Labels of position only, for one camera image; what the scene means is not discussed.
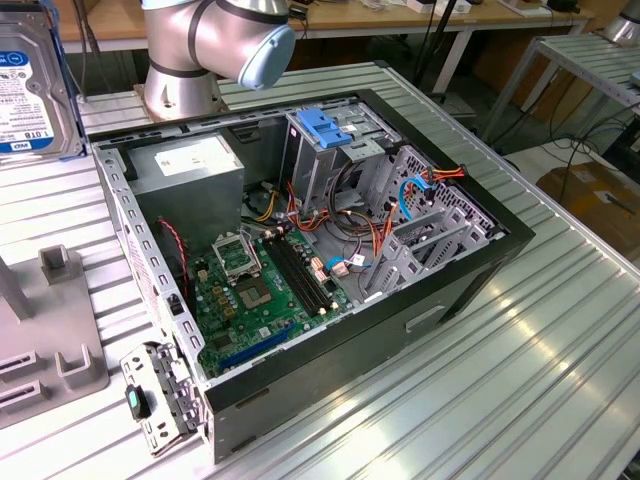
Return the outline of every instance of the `blue pcie slot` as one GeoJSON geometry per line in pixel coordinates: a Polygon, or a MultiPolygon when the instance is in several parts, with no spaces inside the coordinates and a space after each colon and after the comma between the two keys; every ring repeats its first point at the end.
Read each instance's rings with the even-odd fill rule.
{"type": "Polygon", "coordinates": [[[293,322],[291,325],[280,330],[278,333],[274,333],[269,338],[265,338],[261,342],[256,343],[255,345],[241,352],[234,353],[233,355],[231,355],[228,358],[225,358],[224,360],[221,360],[220,368],[222,369],[229,368],[239,363],[242,363],[245,360],[250,359],[251,357],[255,357],[256,355],[259,355],[269,350],[270,348],[275,347],[279,343],[284,342],[289,336],[289,332],[293,330],[295,326],[296,326],[296,323],[293,322]]]}

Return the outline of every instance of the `blue cable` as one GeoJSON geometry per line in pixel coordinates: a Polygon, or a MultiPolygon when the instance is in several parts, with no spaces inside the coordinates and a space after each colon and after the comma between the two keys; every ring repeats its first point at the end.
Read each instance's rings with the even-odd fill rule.
{"type": "Polygon", "coordinates": [[[398,194],[398,203],[400,204],[400,210],[402,210],[402,213],[404,214],[405,217],[407,217],[408,220],[411,220],[411,214],[409,213],[409,209],[407,208],[407,205],[404,203],[404,187],[406,187],[407,183],[414,184],[423,192],[425,191],[426,187],[429,185],[425,183],[424,180],[419,182],[415,178],[407,178],[400,185],[400,193],[398,194]]]}
{"type": "Polygon", "coordinates": [[[344,258],[342,257],[333,257],[331,260],[329,260],[327,262],[327,264],[325,265],[327,270],[331,270],[333,267],[336,266],[336,264],[340,263],[344,261],[344,258]]]}

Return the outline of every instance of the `wooden table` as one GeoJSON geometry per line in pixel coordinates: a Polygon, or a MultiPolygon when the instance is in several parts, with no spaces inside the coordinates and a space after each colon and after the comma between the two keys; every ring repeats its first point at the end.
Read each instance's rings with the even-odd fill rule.
{"type": "MultiPolygon", "coordinates": [[[[458,33],[434,90],[446,90],[471,35],[477,30],[571,26],[570,34],[577,34],[591,17],[588,11],[574,15],[555,12],[553,17],[523,17],[500,5],[497,0],[485,0],[482,5],[471,7],[468,14],[452,15],[445,31],[458,33]]],[[[432,31],[435,31],[439,19],[434,15],[432,31]]],[[[429,15],[401,6],[374,11],[358,0],[349,0],[346,4],[309,5],[308,21],[305,38],[336,38],[424,33],[429,15]]],[[[147,48],[144,14],[135,0],[102,0],[89,13],[89,22],[104,51],[147,48]]],[[[298,38],[302,37],[302,22],[291,19],[290,24],[298,38]]],[[[62,23],[60,32],[65,50],[68,53],[80,52],[80,36],[75,24],[62,23]]]]}

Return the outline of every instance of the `motherboard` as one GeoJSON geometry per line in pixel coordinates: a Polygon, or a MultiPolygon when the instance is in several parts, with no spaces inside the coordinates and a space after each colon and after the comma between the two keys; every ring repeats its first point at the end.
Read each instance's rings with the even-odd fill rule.
{"type": "Polygon", "coordinates": [[[352,307],[333,280],[317,279],[314,252],[300,232],[240,238],[233,244],[235,237],[225,238],[222,247],[216,242],[211,253],[189,262],[197,274],[196,322],[206,342],[200,362],[211,377],[352,307]],[[233,273],[254,263],[259,269],[233,273]]]}

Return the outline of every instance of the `yellow cable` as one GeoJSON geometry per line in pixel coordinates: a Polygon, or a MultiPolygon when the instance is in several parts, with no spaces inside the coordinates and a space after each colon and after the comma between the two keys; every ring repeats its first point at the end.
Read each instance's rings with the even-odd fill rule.
{"type": "Polygon", "coordinates": [[[271,193],[271,201],[269,202],[269,208],[267,208],[267,211],[264,212],[264,214],[262,214],[258,218],[256,218],[257,222],[264,222],[265,220],[267,220],[268,218],[271,217],[271,215],[273,214],[273,207],[274,207],[275,201],[276,201],[276,195],[278,195],[278,192],[276,192],[274,190],[271,193]]]}

